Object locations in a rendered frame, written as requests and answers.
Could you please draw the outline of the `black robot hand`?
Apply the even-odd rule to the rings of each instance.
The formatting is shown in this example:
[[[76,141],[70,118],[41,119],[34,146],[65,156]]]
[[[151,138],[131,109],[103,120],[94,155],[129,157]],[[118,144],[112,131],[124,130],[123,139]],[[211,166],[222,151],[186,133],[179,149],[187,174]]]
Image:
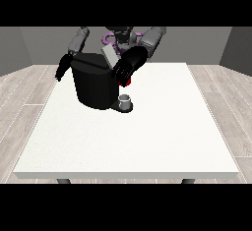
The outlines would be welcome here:
[[[131,78],[133,73],[142,67],[148,59],[148,51],[143,46],[134,46],[125,51],[112,70],[111,78],[122,85]]]
[[[59,62],[59,66],[56,70],[55,79],[60,82],[66,71],[71,67],[71,62],[73,61],[72,54],[65,54]]]

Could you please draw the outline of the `small grey cup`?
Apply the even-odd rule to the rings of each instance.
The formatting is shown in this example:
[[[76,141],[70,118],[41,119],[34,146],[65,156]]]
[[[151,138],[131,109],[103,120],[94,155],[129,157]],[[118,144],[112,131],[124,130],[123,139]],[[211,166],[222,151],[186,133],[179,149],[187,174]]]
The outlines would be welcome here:
[[[128,94],[121,94],[118,97],[119,108],[122,110],[127,110],[131,106],[131,98]]]

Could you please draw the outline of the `black coffee machine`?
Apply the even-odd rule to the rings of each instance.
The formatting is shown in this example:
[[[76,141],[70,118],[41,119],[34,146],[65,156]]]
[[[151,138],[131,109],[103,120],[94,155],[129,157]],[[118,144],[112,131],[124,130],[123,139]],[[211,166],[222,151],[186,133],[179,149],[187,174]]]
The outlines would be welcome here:
[[[78,53],[71,62],[76,93],[81,103],[92,109],[114,109],[121,113],[133,110],[133,103],[128,109],[119,107],[119,84],[111,78],[104,56],[96,53]]]

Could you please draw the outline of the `pale grey machine lid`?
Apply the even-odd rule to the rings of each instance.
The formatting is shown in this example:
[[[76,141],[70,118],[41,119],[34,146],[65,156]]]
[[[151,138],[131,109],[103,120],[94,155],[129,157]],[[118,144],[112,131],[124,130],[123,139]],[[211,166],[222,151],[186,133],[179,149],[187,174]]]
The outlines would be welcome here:
[[[101,48],[101,53],[104,56],[107,65],[110,69],[113,69],[117,62],[119,61],[119,57],[117,56],[114,48],[111,44],[107,44]]]

